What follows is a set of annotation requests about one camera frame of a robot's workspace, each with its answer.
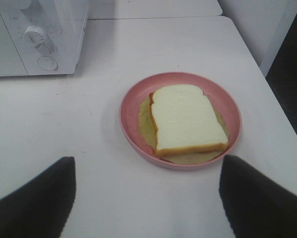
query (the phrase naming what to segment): white wall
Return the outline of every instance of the white wall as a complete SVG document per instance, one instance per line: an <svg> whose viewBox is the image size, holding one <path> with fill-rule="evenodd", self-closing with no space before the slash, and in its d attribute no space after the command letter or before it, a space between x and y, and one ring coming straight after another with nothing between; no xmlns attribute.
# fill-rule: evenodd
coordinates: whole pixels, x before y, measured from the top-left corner
<svg viewBox="0 0 297 238"><path fill-rule="evenodd" d="M267 75L297 14L297 0L218 0Z"/></svg>

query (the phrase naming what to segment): white bread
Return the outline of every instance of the white bread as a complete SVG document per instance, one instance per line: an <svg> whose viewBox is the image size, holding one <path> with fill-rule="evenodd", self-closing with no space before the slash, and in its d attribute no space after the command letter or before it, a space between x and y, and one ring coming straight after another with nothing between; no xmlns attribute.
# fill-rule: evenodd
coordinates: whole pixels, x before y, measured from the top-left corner
<svg viewBox="0 0 297 238"><path fill-rule="evenodd" d="M162 87L150 94L157 156L225 150L228 138L203 91L191 84Z"/></svg>

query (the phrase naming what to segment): bread slice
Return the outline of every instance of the bread slice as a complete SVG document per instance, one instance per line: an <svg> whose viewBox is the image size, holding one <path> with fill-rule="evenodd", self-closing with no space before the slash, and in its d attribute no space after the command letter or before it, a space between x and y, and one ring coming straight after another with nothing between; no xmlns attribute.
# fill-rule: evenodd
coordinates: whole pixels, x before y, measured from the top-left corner
<svg viewBox="0 0 297 238"><path fill-rule="evenodd" d="M162 87L150 94L157 156L225 150L228 138L203 91L191 84Z"/></svg>

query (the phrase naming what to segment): floor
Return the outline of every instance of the floor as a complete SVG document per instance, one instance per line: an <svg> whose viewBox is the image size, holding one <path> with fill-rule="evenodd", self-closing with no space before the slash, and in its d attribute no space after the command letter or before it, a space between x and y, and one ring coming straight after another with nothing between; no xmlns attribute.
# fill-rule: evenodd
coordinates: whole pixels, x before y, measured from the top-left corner
<svg viewBox="0 0 297 238"><path fill-rule="evenodd" d="M266 80L297 134L297 16Z"/></svg>

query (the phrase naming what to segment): pink plate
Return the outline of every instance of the pink plate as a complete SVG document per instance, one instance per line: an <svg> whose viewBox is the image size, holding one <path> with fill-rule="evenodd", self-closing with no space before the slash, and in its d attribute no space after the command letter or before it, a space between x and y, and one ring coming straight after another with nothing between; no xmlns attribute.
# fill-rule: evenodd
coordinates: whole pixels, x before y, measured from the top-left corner
<svg viewBox="0 0 297 238"><path fill-rule="evenodd" d="M215 159L201 164L180 165L161 160L154 155L153 149L146 144L139 132L139 106L148 95L163 86L184 83L196 85L203 90L204 94L209 97L212 105L223 116L230 132L228 149ZM157 165L177 170L198 169L221 159L235 146L242 127L241 114L238 106L224 88L203 76L184 72L159 73L136 83L124 96L120 106L119 117L122 130L127 140L140 155Z"/></svg>

